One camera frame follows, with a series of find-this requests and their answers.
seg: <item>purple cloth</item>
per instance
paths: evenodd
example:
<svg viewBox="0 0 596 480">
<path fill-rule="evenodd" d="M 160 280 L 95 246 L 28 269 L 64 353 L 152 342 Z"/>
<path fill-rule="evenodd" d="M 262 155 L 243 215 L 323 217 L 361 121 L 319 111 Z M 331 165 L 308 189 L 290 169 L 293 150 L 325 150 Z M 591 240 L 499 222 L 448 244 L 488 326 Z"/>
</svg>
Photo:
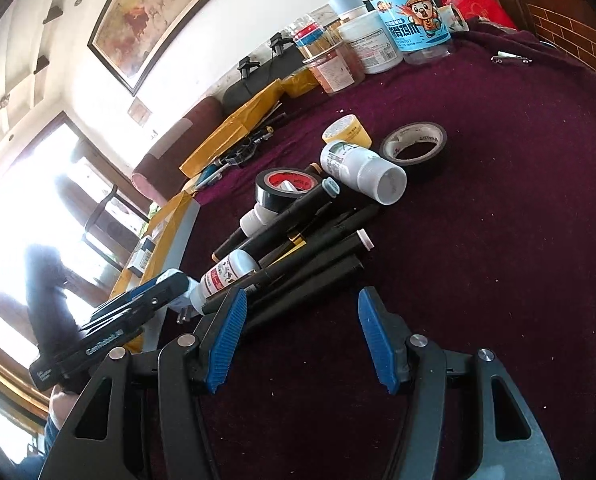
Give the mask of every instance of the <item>purple cloth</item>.
<svg viewBox="0 0 596 480">
<path fill-rule="evenodd" d="M 376 378 L 357 321 L 364 285 L 443 348 L 491 348 L 562 478 L 596 448 L 596 75 L 528 33 L 479 30 L 456 34 L 439 62 L 286 102 L 292 120 L 266 152 L 200 195 L 181 266 L 195 278 L 251 209 L 255 175 L 317 161 L 342 115 L 359 117 L 374 149 L 415 121 L 449 134 L 444 171 L 367 226 L 376 248 L 361 277 L 242 344 L 203 399 L 223 480 L 382 478 L 407 399 Z M 533 65 L 494 65 L 498 50 Z M 163 341 L 180 330 L 169 317 Z M 438 478 L 457 478 L 459 407 L 449 396 Z"/>
</svg>

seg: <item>cylindrical cushion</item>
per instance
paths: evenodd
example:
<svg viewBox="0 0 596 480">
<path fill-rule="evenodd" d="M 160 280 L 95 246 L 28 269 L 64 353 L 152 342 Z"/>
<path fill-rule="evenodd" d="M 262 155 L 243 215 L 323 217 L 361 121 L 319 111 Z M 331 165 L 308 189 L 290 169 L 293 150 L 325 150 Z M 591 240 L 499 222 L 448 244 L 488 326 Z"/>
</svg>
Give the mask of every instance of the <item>cylindrical cushion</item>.
<svg viewBox="0 0 596 480">
<path fill-rule="evenodd" d="M 154 202 L 167 203 L 187 183 L 180 166 L 224 120 L 216 97 L 206 97 L 178 121 L 136 166 L 132 182 Z"/>
</svg>

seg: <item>red plastic basket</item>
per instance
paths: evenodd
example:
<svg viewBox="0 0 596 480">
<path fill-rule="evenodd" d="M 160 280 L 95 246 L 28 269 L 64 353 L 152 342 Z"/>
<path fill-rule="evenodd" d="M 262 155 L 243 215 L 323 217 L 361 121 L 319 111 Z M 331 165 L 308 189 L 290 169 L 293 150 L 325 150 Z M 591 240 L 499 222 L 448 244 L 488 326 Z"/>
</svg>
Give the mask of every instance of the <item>red plastic basket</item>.
<svg viewBox="0 0 596 480">
<path fill-rule="evenodd" d="M 495 0 L 443 0 L 443 5 L 453 4 L 465 19 L 481 16 L 490 22 L 498 23 L 503 27 L 517 29 L 513 20 L 504 12 L 504 9 Z"/>
</svg>

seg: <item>brick wall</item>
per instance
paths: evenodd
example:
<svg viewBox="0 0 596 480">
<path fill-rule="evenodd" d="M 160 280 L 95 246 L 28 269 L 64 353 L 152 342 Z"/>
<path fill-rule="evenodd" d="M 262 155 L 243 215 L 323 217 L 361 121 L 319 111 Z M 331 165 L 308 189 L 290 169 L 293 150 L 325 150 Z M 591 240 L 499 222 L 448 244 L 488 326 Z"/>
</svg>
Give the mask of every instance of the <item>brick wall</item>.
<svg viewBox="0 0 596 480">
<path fill-rule="evenodd" d="M 527 4 L 536 34 L 596 72 L 596 29 L 548 9 Z"/>
</svg>

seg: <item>framed painting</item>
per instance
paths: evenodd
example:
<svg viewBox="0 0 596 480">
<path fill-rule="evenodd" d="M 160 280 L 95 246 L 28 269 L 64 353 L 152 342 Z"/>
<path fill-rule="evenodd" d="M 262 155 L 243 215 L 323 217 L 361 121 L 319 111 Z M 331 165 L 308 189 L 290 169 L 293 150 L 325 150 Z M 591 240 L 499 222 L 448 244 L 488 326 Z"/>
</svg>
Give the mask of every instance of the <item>framed painting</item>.
<svg viewBox="0 0 596 480">
<path fill-rule="evenodd" d="M 134 96 L 158 57 L 209 0 L 107 0 L 89 48 Z"/>
</svg>

